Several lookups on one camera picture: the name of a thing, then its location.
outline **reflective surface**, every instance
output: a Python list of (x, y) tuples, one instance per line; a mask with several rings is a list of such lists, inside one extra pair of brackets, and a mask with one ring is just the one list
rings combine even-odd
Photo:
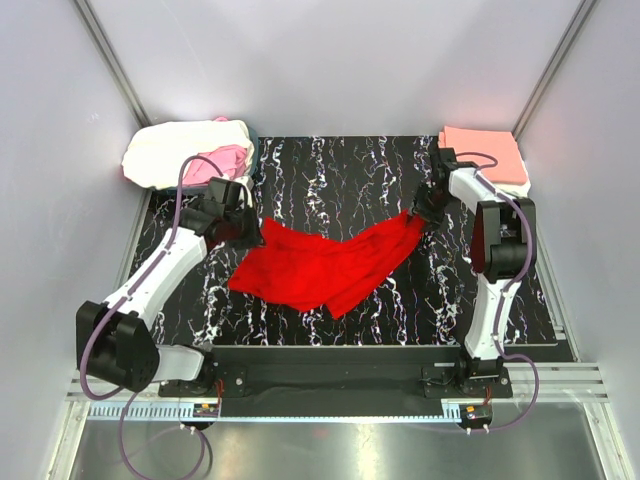
[[(496, 424), (517, 415), (497, 405)], [(133, 454), (171, 423), (127, 422)], [(440, 433), (429, 429), (446, 429)], [(255, 479), (604, 479), (582, 409), (537, 405), (512, 430), (467, 437), (436, 425), (224, 424), (205, 431), (214, 454), (194, 478)], [(88, 421), (72, 479), (132, 478), (119, 459), (117, 424)], [(154, 479), (185, 475), (200, 452), (196, 438), (172, 432), (133, 457)]]

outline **white wall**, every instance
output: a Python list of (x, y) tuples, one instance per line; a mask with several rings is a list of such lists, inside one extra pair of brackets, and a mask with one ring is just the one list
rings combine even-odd
[(640, 3), (600, 2), (524, 132), (540, 230), (584, 360), (640, 472)]
[(75, 311), (113, 288), (141, 191), (136, 130), (71, 2), (0, 15), (2, 478), (43, 478), (75, 367)]
[(579, 0), (93, 0), (154, 123), (511, 130)]

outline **red fabric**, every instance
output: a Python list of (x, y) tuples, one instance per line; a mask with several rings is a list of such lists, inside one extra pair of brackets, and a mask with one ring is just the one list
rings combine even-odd
[(265, 220), (266, 247), (254, 248), (231, 279), (231, 290), (305, 312), (326, 304), (334, 318), (353, 309), (405, 259), (424, 221), (402, 212), (346, 242)]

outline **marble pattern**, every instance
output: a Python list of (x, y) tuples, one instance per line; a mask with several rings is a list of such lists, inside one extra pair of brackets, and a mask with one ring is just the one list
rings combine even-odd
[[(263, 138), (255, 195), (261, 218), (347, 240), (411, 204), (430, 176), (433, 137)], [(174, 200), (154, 193), (134, 269), (157, 246)], [(161, 343), (218, 345), (426, 345), (460, 341), (476, 293), (469, 242), (473, 215), (448, 207), (441, 231), (418, 248), (371, 295), (341, 318), (326, 307), (306, 313), (230, 292), (227, 282), (246, 252), (221, 249), (198, 265), (160, 313)], [(536, 275), (528, 276), (510, 315), (508, 343), (556, 342)]]

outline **salmon pink cloth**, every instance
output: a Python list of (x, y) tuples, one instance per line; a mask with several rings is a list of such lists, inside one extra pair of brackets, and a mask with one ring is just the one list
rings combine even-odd
[(267, 218), (229, 288), (301, 312), (327, 305), (334, 319), (364, 300), (416, 248), (424, 220), (402, 212), (346, 242), (296, 232)]

